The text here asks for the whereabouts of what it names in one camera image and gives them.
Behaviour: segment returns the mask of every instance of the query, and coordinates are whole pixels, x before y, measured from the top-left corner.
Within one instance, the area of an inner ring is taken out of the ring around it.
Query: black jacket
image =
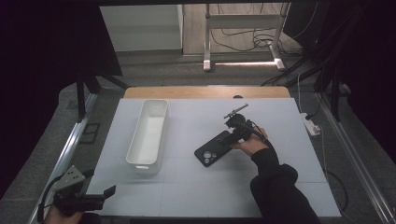
[[[309,201],[294,186],[297,171],[287,164],[279,165],[272,146],[251,156],[259,175],[250,189],[265,223],[320,223]]]

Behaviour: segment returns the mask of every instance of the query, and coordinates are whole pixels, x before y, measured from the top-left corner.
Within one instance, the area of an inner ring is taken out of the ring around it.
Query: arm
[[[250,182],[250,189],[263,218],[270,223],[319,223],[309,201],[294,186],[297,171],[287,164],[279,165],[269,142],[265,144],[253,134],[233,148],[242,149],[258,166],[259,174]]]

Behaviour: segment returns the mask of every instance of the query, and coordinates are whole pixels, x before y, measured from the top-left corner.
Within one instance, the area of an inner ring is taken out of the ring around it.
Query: wall
[[[101,7],[115,51],[182,49],[182,7]]]

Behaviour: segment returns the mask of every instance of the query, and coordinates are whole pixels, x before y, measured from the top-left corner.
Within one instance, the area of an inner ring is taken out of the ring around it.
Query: white container
[[[146,100],[126,160],[140,174],[155,175],[160,171],[168,121],[168,102]]]

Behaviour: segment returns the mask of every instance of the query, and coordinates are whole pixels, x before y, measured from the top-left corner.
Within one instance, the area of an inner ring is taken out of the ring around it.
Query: smartphone
[[[210,166],[232,149],[229,146],[224,147],[219,143],[220,139],[229,134],[228,131],[224,131],[195,150],[194,154],[203,166]]]

